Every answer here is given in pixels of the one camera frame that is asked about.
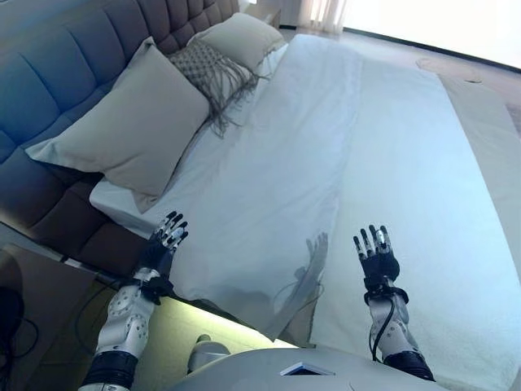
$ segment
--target white curtain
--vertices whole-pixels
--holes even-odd
[[[347,9],[348,0],[302,0],[299,26],[340,34]]]

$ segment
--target floor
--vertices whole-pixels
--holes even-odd
[[[297,33],[307,32],[282,30],[281,33],[290,41]],[[469,65],[479,72],[484,85],[495,90],[514,111],[517,110],[518,125],[521,124],[520,74],[352,33],[343,33],[334,39],[364,55],[409,68],[417,68],[416,61],[424,57]],[[53,258],[58,257],[0,224],[0,244],[6,242],[50,254]],[[203,333],[211,334],[214,339],[228,345],[232,353],[263,347],[287,346],[280,341],[272,343],[257,332],[171,299],[158,307],[150,327],[151,334],[155,337],[151,337],[138,365],[134,391],[163,389],[182,378],[191,347],[197,336]]]
[[[282,29],[281,33],[288,42],[297,33],[311,33],[328,37],[359,51],[363,55],[406,68],[418,69],[416,61],[422,58],[438,59],[456,66],[471,67],[480,75],[485,86],[495,90],[505,100],[521,137],[521,73],[354,33],[342,33],[339,37],[326,33],[314,33],[305,29],[297,29],[296,31]]]

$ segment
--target upholstered headboard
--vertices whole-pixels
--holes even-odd
[[[146,37],[171,53],[239,6],[237,0],[98,3],[0,57],[0,221],[122,275],[134,268],[144,240],[90,205],[101,176],[38,163],[24,149],[60,134],[99,102]]]

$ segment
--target white bed sheet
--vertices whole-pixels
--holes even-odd
[[[245,123],[253,105],[269,84],[269,79],[273,76],[286,49],[287,45],[267,55],[256,70],[259,75],[267,78],[259,80],[252,94],[248,94],[240,102],[233,103],[226,109],[226,115],[235,124]],[[230,124],[226,129],[225,137],[221,139],[212,132],[212,126],[206,125],[201,129],[197,139],[191,144],[190,150],[183,158],[182,165],[168,185],[168,190],[159,201],[160,205],[152,208],[150,212],[140,213],[131,191],[112,185],[106,178],[103,178],[90,193],[90,203],[110,216],[116,223],[148,239],[162,218],[159,217],[163,213],[162,207],[198,194],[215,175],[216,162],[228,153],[243,131],[241,126]],[[182,182],[177,183],[180,177],[182,177]]]
[[[361,84],[311,340],[370,356],[352,237],[384,224],[401,264],[396,286],[410,297],[410,329],[436,379],[505,391],[521,359],[521,290],[449,97],[434,74],[368,59]]]
[[[274,338],[322,271],[307,241],[334,225],[360,71],[355,52],[297,36],[237,134],[204,134],[154,207],[140,215],[127,201],[120,218],[129,191],[106,182],[91,203],[144,237],[183,212],[190,235],[173,263],[175,292]]]

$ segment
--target pillow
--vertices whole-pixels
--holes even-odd
[[[163,193],[208,111],[208,101],[149,37],[109,94],[61,135],[26,152],[34,160],[104,173],[134,191],[144,212]]]
[[[208,30],[197,33],[188,45],[196,39],[205,41],[252,72],[255,72],[257,65],[268,53],[286,43],[282,34],[272,26],[240,12]]]
[[[252,90],[259,77],[199,39],[169,59],[208,99],[210,120],[217,125],[213,130],[223,137],[226,126],[232,122],[224,113],[227,104]]]

